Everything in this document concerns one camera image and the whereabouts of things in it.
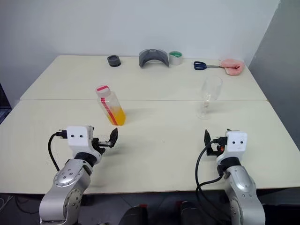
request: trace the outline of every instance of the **pink bottle cap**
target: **pink bottle cap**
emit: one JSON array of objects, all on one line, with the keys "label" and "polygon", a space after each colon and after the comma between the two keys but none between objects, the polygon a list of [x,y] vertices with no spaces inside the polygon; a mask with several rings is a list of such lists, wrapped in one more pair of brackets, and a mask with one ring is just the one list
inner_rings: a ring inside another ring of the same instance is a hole
[{"label": "pink bottle cap", "polygon": [[106,98],[111,94],[111,90],[107,85],[102,85],[96,88],[96,93],[99,98]]}]

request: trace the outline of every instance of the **pink sponge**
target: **pink sponge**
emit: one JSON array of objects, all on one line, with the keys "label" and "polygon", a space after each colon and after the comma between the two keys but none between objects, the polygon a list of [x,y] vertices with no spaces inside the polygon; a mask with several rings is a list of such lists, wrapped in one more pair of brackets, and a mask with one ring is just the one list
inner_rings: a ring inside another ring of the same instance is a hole
[{"label": "pink sponge", "polygon": [[245,64],[239,60],[227,59],[221,61],[221,67],[223,67],[228,75],[239,75]]}]

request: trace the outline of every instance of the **green tape roll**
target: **green tape roll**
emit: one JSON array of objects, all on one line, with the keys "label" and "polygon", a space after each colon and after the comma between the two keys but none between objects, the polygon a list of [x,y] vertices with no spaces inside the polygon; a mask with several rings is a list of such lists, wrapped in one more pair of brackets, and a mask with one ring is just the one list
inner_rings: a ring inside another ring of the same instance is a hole
[{"label": "green tape roll", "polygon": [[182,53],[173,51],[169,53],[169,63],[172,65],[180,65],[183,61]]}]

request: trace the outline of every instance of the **white table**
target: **white table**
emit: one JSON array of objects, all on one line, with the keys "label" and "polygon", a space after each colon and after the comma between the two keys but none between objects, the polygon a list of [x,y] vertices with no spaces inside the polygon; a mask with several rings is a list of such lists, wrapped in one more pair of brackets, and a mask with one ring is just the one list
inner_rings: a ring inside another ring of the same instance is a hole
[{"label": "white table", "polygon": [[[196,117],[197,104],[121,101],[126,124],[119,127],[115,148],[94,166],[86,193],[194,190],[205,128],[212,137],[227,128],[248,133],[242,164],[258,188],[300,186],[300,153],[268,102],[215,102],[211,120]],[[95,100],[20,101],[0,126],[0,192],[47,192],[56,173],[48,139],[74,124],[93,125],[95,135],[106,137],[114,129]],[[52,149],[61,168],[71,157],[67,141],[55,138]],[[215,157],[202,159],[199,177],[200,181],[217,177]],[[223,183],[204,189],[223,189]]]},{"label": "white table", "polygon": [[218,75],[223,80],[219,101],[266,100],[247,67],[239,76],[228,76],[223,68],[194,70],[195,59],[184,59],[179,66],[148,63],[143,68],[138,58],[120,59],[121,66],[110,67],[105,56],[59,56],[21,99],[96,99],[95,88],[107,84],[120,100],[197,101],[205,78]]}]

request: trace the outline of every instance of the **black cable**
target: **black cable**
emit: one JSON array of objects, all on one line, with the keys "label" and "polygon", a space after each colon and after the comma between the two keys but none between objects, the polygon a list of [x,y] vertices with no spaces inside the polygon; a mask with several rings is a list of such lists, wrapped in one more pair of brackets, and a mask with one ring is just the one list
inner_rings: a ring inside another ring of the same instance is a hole
[{"label": "black cable", "polygon": [[23,213],[31,214],[31,215],[32,215],[32,214],[38,213],[38,211],[36,211],[36,212],[28,212],[28,211],[22,209],[21,206],[19,205],[19,200],[18,200],[18,197],[17,197],[17,196],[15,196],[15,204],[17,205],[17,208],[18,208],[21,212],[23,212]]},{"label": "black cable", "polygon": [[55,159],[54,159],[54,157],[53,157],[53,155],[52,155],[52,152],[51,152],[51,142],[52,142],[52,139],[53,139],[56,135],[57,135],[56,133],[53,134],[53,135],[51,135],[51,137],[50,137],[50,139],[49,139],[49,141],[48,141],[48,152],[49,152],[50,158],[51,158],[51,160],[52,160],[52,162],[53,162],[53,164],[54,164],[56,170],[59,171],[60,168],[58,167],[58,165],[57,165],[57,163],[56,163],[56,161],[55,161]]},{"label": "black cable", "polygon": [[24,204],[24,203],[26,203],[26,202],[28,202],[28,201],[29,201],[29,199],[26,199],[24,202],[21,202],[20,199],[18,199],[18,202],[19,202],[20,204]]},{"label": "black cable", "polygon": [[[226,215],[226,217],[230,218],[230,216],[224,212],[223,210],[219,209],[215,204],[213,204],[208,198],[207,196],[204,194],[204,192],[202,191],[201,189],[201,186],[205,185],[205,184],[211,184],[211,183],[214,183],[214,182],[217,182],[219,181],[223,176],[220,176],[219,178],[217,179],[214,179],[214,180],[211,180],[211,181],[207,181],[207,182],[204,182],[204,183],[201,183],[199,184],[199,180],[198,180],[198,168],[199,168],[199,163],[200,163],[200,159],[201,157],[203,156],[203,154],[206,152],[207,148],[211,146],[211,144],[215,143],[216,140],[213,140],[211,142],[209,142],[205,148],[201,151],[198,159],[197,159],[197,163],[196,163],[196,168],[195,168],[195,179],[196,179],[196,183],[197,183],[197,189],[196,189],[196,197],[197,197],[197,200],[199,202],[199,204],[201,205],[201,201],[200,201],[200,197],[198,195],[198,191],[203,195],[203,197],[205,198],[206,201],[208,201],[218,212],[221,212],[223,213],[224,215]],[[203,211],[208,215],[210,216],[211,218],[213,217],[208,211],[206,211],[205,209],[203,209]]]},{"label": "black cable", "polygon": [[[198,187],[196,188],[196,197],[197,197],[197,201],[199,203],[199,205],[202,205],[200,197],[198,195]],[[201,209],[205,212],[206,215],[208,215],[210,218],[212,218],[213,220],[215,220],[218,224],[222,224],[225,225],[225,222],[222,222],[220,220],[218,220],[217,218],[215,218],[213,215],[211,215],[207,210],[205,210],[204,207],[201,207]]]},{"label": "black cable", "polygon": [[197,189],[199,190],[199,192],[202,194],[202,196],[205,198],[206,201],[208,201],[217,211],[223,213],[225,216],[227,216],[229,219],[230,219],[230,215],[228,215],[225,211],[221,210],[220,208],[218,208],[214,203],[211,202],[211,200],[209,200],[209,198],[206,196],[206,194],[202,191],[201,187],[203,185],[206,185],[206,184],[212,184],[212,183],[215,183],[215,182],[218,182],[219,180],[221,180],[223,177],[223,175],[219,176],[218,178],[214,179],[214,180],[210,180],[210,181],[207,181],[207,182],[203,182],[201,183]]}]

